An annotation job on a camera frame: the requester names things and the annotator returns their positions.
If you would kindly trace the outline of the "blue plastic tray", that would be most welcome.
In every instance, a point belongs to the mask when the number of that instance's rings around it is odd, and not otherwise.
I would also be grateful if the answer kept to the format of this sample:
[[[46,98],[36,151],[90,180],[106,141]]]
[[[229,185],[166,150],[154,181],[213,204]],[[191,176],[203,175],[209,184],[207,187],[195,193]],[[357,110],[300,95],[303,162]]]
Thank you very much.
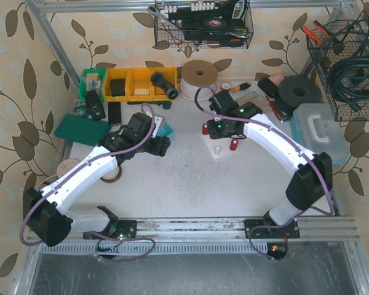
[[[161,137],[163,136],[170,137],[172,134],[173,134],[173,129],[166,122],[162,126],[160,126],[160,128],[157,131],[157,136],[161,136]]]

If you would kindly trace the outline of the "red spring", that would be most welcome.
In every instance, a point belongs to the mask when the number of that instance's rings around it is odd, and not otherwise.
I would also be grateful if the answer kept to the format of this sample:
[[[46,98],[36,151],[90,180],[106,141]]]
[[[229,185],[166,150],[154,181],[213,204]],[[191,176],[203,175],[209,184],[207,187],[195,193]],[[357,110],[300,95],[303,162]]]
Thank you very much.
[[[207,124],[203,124],[203,126],[202,126],[202,134],[203,135],[208,135],[209,134],[209,130],[208,130],[208,125]]]
[[[238,142],[238,140],[237,140],[237,139],[233,139],[233,140],[231,140],[231,143],[230,143],[229,149],[230,149],[231,151],[236,151],[236,150],[237,150],[237,147],[238,147],[238,144],[239,144],[239,142]]]

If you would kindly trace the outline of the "white peg base plate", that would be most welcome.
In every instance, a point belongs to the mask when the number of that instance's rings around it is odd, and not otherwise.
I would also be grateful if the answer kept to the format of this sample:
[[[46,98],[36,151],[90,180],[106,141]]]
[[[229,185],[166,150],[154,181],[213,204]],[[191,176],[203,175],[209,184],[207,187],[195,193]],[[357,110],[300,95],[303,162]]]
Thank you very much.
[[[210,138],[211,133],[209,132],[208,135],[203,135],[202,138],[205,141],[205,144],[211,153],[212,157],[216,160],[222,157],[226,157],[232,155],[239,151],[239,144],[236,151],[231,151],[229,149],[232,138],[221,138],[213,140]]]

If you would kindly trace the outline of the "brown tape roll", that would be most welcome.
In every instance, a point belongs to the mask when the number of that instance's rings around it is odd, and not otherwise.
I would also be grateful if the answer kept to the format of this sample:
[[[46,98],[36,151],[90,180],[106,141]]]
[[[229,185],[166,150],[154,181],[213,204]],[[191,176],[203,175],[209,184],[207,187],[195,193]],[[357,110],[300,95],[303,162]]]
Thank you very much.
[[[122,176],[122,168],[119,167],[117,169],[117,173],[115,175],[115,177],[112,177],[112,178],[104,178],[104,177],[101,177],[100,179],[104,182],[104,183],[107,183],[107,184],[112,184],[112,183],[115,183],[116,181],[120,180]]]

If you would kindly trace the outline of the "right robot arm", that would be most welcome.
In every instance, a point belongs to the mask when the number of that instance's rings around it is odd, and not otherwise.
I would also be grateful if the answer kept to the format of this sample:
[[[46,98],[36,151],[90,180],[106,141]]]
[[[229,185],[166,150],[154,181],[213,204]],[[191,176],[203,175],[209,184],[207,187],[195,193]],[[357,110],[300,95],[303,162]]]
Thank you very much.
[[[272,155],[292,177],[285,197],[265,214],[265,219],[282,226],[312,208],[326,197],[333,205],[332,160],[326,152],[319,154],[303,147],[276,127],[268,116],[252,102],[239,105],[228,91],[211,95],[207,122],[211,139],[245,137],[253,140]]]

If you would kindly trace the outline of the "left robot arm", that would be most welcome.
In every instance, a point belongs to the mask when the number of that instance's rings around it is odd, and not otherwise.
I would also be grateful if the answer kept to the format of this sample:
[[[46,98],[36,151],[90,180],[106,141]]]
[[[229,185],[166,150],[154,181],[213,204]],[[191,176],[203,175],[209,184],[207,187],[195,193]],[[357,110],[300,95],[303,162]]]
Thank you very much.
[[[157,135],[164,118],[150,112],[137,112],[128,124],[103,136],[87,157],[61,178],[37,191],[23,195],[23,227],[29,227],[47,246],[55,246],[70,234],[90,232],[122,237],[119,218],[107,207],[90,211],[71,211],[71,206],[91,185],[107,173],[120,168],[137,153],[165,156],[170,146],[167,136]]]

